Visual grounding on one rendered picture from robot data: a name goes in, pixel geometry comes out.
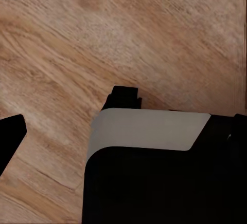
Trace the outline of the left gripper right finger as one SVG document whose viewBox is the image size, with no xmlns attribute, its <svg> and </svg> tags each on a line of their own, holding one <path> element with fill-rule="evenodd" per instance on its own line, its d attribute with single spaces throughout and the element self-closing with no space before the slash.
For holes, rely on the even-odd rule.
<svg viewBox="0 0 247 224">
<path fill-rule="evenodd" d="M 236 114 L 232 122 L 231 132 L 247 154 L 247 116 Z"/>
</svg>

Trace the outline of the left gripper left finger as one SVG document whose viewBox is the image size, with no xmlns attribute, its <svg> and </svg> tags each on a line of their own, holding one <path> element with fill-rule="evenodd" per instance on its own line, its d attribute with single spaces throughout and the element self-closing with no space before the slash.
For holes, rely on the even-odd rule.
<svg viewBox="0 0 247 224">
<path fill-rule="evenodd" d="M 0 120 L 0 176 L 26 134 L 22 114 Z"/>
</svg>

